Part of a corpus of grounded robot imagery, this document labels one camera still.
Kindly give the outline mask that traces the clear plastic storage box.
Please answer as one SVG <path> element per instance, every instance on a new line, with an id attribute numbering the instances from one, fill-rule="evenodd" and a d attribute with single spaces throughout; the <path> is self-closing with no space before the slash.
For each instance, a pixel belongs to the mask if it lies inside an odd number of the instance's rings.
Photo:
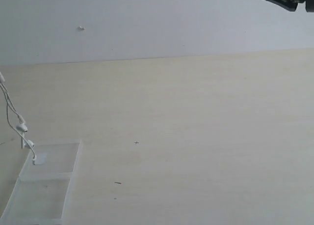
<path id="1" fill-rule="evenodd" d="M 0 218 L 2 225 L 62 225 L 82 140 L 55 140 L 28 154 Z"/>

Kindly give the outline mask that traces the white wired earphones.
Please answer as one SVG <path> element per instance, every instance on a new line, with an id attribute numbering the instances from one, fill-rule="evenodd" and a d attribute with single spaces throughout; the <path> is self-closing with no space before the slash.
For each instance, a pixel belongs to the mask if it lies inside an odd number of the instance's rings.
<path id="1" fill-rule="evenodd" d="M 5 101 L 6 101 L 6 120 L 7 123 L 9 125 L 9 127 L 18 134 L 18 136 L 20 137 L 20 144 L 21 144 L 21 149 L 27 148 L 31 154 L 32 154 L 32 164 L 35 165 L 36 160 L 37 160 L 37 155 L 35 153 L 34 150 L 34 143 L 31 140 L 27 140 L 25 138 L 25 133 L 28 132 L 28 127 L 26 126 L 26 121 L 24 120 L 23 116 L 20 115 L 16 108 L 14 107 L 10 95 L 9 95 L 9 91 L 5 86 L 5 78 L 2 75 L 2 73 L 0 74 L 0 88 L 3 92 Z M 14 127 L 10 121 L 9 118 L 9 110 L 11 110 L 17 117 L 19 124 Z"/>

